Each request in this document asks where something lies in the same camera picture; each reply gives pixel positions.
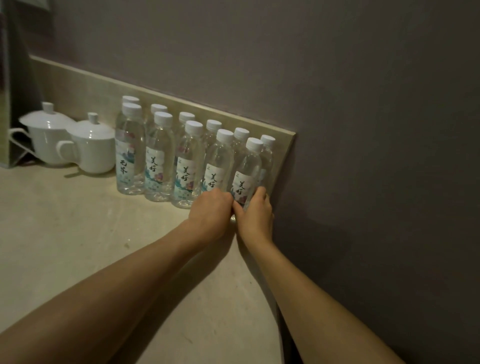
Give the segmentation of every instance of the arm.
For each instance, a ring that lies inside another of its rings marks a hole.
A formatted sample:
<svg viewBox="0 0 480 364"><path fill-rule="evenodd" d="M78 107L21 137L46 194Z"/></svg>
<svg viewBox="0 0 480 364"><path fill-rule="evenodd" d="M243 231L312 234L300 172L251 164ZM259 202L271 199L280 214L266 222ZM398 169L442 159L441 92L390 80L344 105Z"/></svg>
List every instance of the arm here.
<svg viewBox="0 0 480 364"><path fill-rule="evenodd" d="M159 290L209 242L223 235L233 198L203 193L189 218L156 242L98 271L0 334L9 363L106 362Z"/></svg>
<svg viewBox="0 0 480 364"><path fill-rule="evenodd" d="M272 242L272 207L259 187L238 229L275 296L300 355L309 363L403 363L368 327L300 272Z"/></svg>

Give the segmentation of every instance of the gray wall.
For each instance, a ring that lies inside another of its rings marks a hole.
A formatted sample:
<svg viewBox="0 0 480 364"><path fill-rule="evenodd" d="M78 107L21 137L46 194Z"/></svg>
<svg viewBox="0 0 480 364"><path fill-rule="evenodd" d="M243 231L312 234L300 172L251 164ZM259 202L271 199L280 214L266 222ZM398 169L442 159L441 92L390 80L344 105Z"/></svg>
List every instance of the gray wall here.
<svg viewBox="0 0 480 364"><path fill-rule="evenodd" d="M52 3L32 53L298 132L282 251L409 362L480 361L478 1Z"/></svg>

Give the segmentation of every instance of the hand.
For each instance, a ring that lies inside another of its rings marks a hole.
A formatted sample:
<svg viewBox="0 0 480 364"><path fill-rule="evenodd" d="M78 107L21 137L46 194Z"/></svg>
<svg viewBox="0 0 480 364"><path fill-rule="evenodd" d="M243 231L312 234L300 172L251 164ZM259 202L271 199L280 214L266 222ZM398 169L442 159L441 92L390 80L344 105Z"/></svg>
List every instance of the hand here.
<svg viewBox="0 0 480 364"><path fill-rule="evenodd" d="M240 237L248 249L258 242L272 241L274 215L265 187L258 187L250 200L247 211L243 211L237 201L233 201L233 211Z"/></svg>
<svg viewBox="0 0 480 364"><path fill-rule="evenodd" d="M232 216L233 197L218 188L203 192L192 204L188 224L204 244L208 244L225 233Z"/></svg>

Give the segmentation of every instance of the lid knob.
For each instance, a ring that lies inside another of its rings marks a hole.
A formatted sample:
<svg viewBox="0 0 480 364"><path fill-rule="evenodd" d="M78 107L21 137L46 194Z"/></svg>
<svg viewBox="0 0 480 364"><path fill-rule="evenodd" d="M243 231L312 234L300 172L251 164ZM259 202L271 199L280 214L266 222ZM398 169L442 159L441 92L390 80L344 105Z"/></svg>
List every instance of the lid knob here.
<svg viewBox="0 0 480 364"><path fill-rule="evenodd" d="M53 104L51 102L42 102L42 109L47 114L55 114L53 111Z"/></svg>
<svg viewBox="0 0 480 364"><path fill-rule="evenodd" d="M88 120L92 123L92 124L100 124L98 122L98 114L96 112L89 112L88 114Z"/></svg>

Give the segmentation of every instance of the cup handle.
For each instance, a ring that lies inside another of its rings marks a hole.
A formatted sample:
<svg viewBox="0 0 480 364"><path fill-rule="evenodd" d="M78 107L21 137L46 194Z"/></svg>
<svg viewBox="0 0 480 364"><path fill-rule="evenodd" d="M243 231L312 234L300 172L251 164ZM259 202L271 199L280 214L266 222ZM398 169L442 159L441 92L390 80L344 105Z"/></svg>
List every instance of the cup handle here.
<svg viewBox="0 0 480 364"><path fill-rule="evenodd" d="M57 143L57 153L66 162L79 164L77 146L71 140L61 140Z"/></svg>
<svg viewBox="0 0 480 364"><path fill-rule="evenodd" d="M20 144L18 141L15 140L15 138L13 137L13 135L15 133L23 133L25 134L26 136L28 136L30 139L32 139L32 137L30 136L29 133L27 133L27 131L23 128L11 128L8 130L8 139L14 143L16 146L19 146L21 149L24 149L26 150L28 153L32 154L34 157L38 158L35 154L35 152L31 149L28 149L26 146L24 146L23 144Z"/></svg>

